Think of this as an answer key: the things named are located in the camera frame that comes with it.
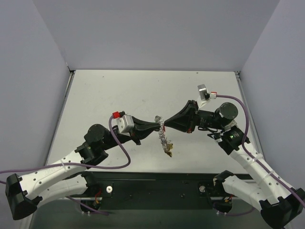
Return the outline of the large metal keyring band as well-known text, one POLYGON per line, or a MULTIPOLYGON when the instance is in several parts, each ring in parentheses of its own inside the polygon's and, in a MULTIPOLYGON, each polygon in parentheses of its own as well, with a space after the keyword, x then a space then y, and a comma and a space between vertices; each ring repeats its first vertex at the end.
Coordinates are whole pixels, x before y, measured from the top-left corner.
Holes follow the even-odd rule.
POLYGON ((164 151, 166 145, 167 144, 172 144, 172 143, 171 143, 170 140, 167 139, 167 136, 166 136, 165 132, 162 129, 162 127, 165 126, 163 118, 161 116, 156 115, 154 120, 155 120, 155 122, 160 124, 160 129, 159 129, 158 135, 159 135, 159 139, 160 139, 163 151, 164 151))

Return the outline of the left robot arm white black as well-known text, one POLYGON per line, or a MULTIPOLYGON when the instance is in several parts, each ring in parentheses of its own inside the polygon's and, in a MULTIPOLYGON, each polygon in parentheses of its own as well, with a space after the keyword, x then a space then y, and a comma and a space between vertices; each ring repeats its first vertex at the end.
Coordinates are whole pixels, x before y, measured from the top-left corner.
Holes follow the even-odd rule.
POLYGON ((84 136, 84 143, 55 163, 38 168, 1 171, 2 174, 9 174, 5 182, 5 195, 13 220, 26 218, 38 207, 59 198, 83 193, 89 197, 95 195, 98 185, 85 171, 101 168, 99 164, 108 157, 106 150, 116 146, 126 155, 127 163, 108 167, 108 170, 129 166, 131 158, 123 144, 133 141, 140 145, 141 140, 161 129, 158 122, 142 121, 123 113, 112 115, 109 123, 114 119, 117 120, 116 126, 92 125, 84 136))

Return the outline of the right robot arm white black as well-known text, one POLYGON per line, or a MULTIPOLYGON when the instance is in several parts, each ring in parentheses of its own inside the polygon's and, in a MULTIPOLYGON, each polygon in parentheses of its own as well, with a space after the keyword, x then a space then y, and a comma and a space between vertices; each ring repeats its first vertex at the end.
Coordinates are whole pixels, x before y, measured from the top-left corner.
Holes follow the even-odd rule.
POLYGON ((293 188, 275 173, 237 126, 234 120, 237 115, 238 109, 232 103, 223 103, 214 112, 208 112, 200 110, 196 101, 188 101, 164 125, 185 133, 196 128, 209 131, 209 137, 256 182, 250 185, 226 170, 214 177, 214 188, 240 198, 258 210, 271 228, 282 229, 302 213, 305 192, 293 188))

